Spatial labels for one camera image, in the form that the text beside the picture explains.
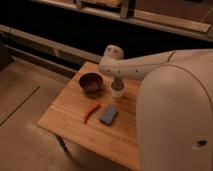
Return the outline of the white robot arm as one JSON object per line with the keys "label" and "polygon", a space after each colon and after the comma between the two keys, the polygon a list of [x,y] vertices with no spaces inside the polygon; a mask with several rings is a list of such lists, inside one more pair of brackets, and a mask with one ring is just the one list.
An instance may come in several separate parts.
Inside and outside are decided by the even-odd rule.
{"label": "white robot arm", "polygon": [[213,171],[213,48],[126,59],[109,45],[99,71],[141,82],[136,125],[142,171]]}

